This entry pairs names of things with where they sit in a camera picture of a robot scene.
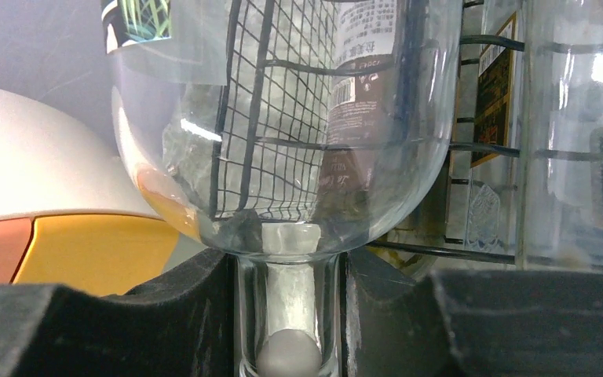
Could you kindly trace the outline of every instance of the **white curved object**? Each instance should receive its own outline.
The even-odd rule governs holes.
[[[0,90],[0,220],[69,213],[158,218],[84,124]]]

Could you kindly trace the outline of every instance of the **yellow panel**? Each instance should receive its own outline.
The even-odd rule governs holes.
[[[38,218],[15,284],[62,283],[92,295],[123,294],[158,276],[179,233],[151,218],[78,214]]]

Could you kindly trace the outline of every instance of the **clear bottle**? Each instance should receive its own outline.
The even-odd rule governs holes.
[[[528,4],[522,268],[603,271],[603,1]]]
[[[520,41],[524,37],[523,0],[487,0],[483,35]],[[482,45],[477,77],[473,142],[519,148],[523,53]],[[517,159],[473,152],[466,249],[514,254]]]

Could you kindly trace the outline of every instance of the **black wire grid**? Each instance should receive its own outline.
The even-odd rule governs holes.
[[[468,1],[464,8],[483,4],[481,0]],[[224,142],[222,146],[218,143],[214,146],[211,168],[210,214],[214,220],[231,218],[243,209],[256,210],[263,221],[307,220],[316,203],[316,188],[304,188],[294,177],[299,176],[299,181],[304,181],[310,174],[317,174],[314,170],[320,168],[322,148],[308,146],[324,145],[326,134],[319,125],[327,123],[331,77],[366,74],[365,71],[338,72],[331,68],[334,22],[338,15],[335,3],[304,1],[290,2],[285,6],[280,0],[232,1],[227,43],[227,46],[233,46],[232,53],[228,54],[230,80],[221,91],[215,127],[216,133],[223,135]],[[247,22],[249,18],[256,22]],[[257,44],[257,51],[244,48],[244,41],[247,40]],[[515,51],[524,50],[523,42],[495,35],[463,36],[460,44],[491,44]],[[284,46],[284,56],[277,51],[279,46]],[[305,52],[302,54],[295,46],[300,46]],[[603,49],[603,46],[581,47],[559,45],[551,46],[551,49],[559,53],[568,53],[570,49],[572,53],[593,53]],[[479,64],[479,59],[461,60],[462,66],[472,64]],[[252,78],[249,77],[250,81],[240,77],[244,71],[254,72]],[[276,73],[283,80],[274,79]],[[289,79],[293,79],[296,85],[287,85],[291,82]],[[273,93],[278,93],[282,100],[274,101]],[[244,94],[251,98],[248,108],[240,107],[237,101],[238,96]],[[234,128],[239,120],[247,122],[246,134]],[[457,118],[456,123],[460,125],[473,121],[473,118],[464,117]],[[232,156],[236,153],[232,146],[237,143],[245,145],[243,156]],[[295,149],[294,153],[290,152],[290,148]],[[449,153],[453,151],[488,152],[513,158],[520,155],[520,151],[514,148],[462,142],[452,142]],[[542,154],[544,152],[548,154],[546,157],[556,159],[603,159],[589,156],[592,155],[590,153],[570,156],[571,152],[541,151]],[[267,159],[274,160],[272,169],[265,167]],[[234,169],[240,172],[239,191],[227,185],[228,172]],[[271,190],[262,189],[265,176],[274,182]],[[469,181],[455,179],[451,183],[468,185]],[[446,241],[463,244],[463,240]],[[514,256],[503,254],[382,241],[374,241],[370,245],[415,254],[514,264]]]

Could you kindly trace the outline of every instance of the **gray rounded tip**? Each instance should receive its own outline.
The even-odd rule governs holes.
[[[321,364],[316,342],[305,332],[290,329],[270,336],[256,361],[261,377],[317,377]]]

